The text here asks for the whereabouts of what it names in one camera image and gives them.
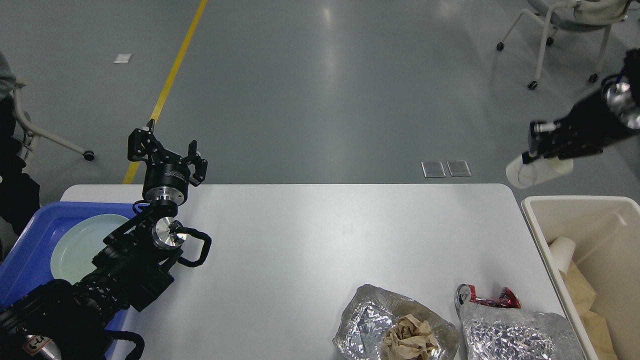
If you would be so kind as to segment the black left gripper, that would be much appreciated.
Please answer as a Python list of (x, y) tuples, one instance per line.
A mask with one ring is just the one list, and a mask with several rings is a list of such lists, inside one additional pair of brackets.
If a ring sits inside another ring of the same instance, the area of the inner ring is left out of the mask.
[(130, 162), (153, 162), (146, 169), (142, 186), (143, 200), (147, 203), (171, 201), (180, 206), (188, 200), (189, 187), (198, 187), (205, 181), (208, 160), (201, 157), (198, 142), (192, 140), (185, 157), (174, 162), (163, 162), (169, 158), (169, 152), (154, 136), (156, 122), (156, 119), (150, 119), (143, 128), (130, 133), (126, 158)]

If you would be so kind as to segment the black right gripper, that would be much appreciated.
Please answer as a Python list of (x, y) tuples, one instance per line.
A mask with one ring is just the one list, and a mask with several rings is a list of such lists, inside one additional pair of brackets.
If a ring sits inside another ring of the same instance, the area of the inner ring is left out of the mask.
[(530, 121), (521, 161), (528, 166), (541, 158), (592, 157), (638, 134), (639, 104), (631, 89), (607, 88), (583, 98), (557, 121)]

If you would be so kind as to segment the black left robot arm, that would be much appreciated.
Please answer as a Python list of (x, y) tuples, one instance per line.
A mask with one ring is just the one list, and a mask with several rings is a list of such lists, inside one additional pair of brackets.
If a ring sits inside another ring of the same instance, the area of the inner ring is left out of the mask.
[(141, 312), (174, 282), (176, 264), (201, 266), (210, 253), (210, 235), (176, 218), (189, 186), (206, 178), (208, 162), (197, 141), (187, 155), (164, 148), (154, 136), (156, 121), (134, 129), (127, 158), (144, 162), (143, 210), (103, 239), (94, 270), (71, 284), (53, 279), (39, 285), (1, 312), (3, 360), (104, 360), (116, 341), (133, 344), (127, 360), (142, 358), (146, 342), (139, 333), (108, 330), (121, 310)]

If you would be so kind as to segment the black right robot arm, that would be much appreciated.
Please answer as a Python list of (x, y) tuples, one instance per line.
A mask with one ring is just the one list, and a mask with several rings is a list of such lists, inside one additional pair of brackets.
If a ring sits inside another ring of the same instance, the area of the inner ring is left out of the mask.
[(638, 136), (640, 106), (639, 50), (626, 52), (622, 69), (602, 79), (598, 89), (579, 100), (566, 116), (531, 121), (523, 164), (541, 158), (569, 160), (598, 155)]

